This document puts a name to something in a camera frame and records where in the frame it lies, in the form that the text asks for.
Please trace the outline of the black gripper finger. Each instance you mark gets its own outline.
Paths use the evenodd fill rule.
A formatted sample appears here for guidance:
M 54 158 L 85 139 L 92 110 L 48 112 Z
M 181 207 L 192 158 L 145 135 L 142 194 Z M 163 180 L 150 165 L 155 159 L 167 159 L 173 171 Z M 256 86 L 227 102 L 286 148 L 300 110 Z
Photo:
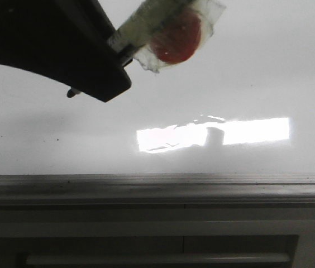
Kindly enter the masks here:
M 98 1 L 0 1 L 0 65 L 45 76 L 108 102 L 131 87 Z

